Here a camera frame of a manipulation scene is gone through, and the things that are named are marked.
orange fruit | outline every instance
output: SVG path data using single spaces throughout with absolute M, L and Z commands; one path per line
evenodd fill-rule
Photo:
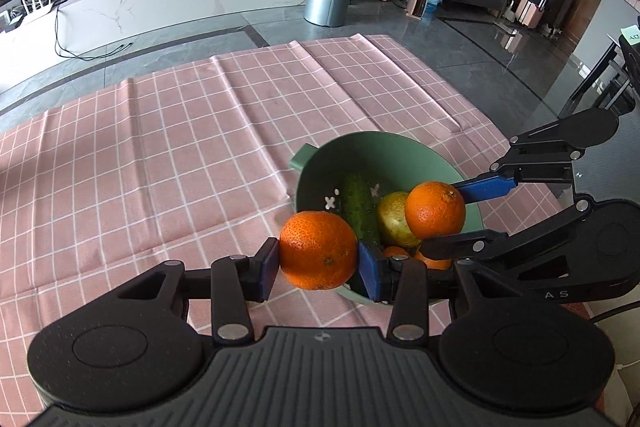
M 400 247 L 386 247 L 382 252 L 385 257 L 392 257 L 394 255 L 409 255 L 404 248 Z
M 419 239 L 459 233 L 465 224 L 465 201 L 451 185 L 421 183 L 406 198 L 404 217 Z
M 419 261 L 422 261 L 427 265 L 427 268 L 431 270 L 448 270 L 451 266 L 450 259 L 443 259 L 442 261 L 434 261 L 433 259 L 429 259 L 428 257 L 423 256 L 420 253 L 420 250 L 416 251 L 414 257 Z
M 306 210 L 280 231 L 280 267 L 293 286 L 330 290 L 347 282 L 356 270 L 358 240 L 336 214 Z

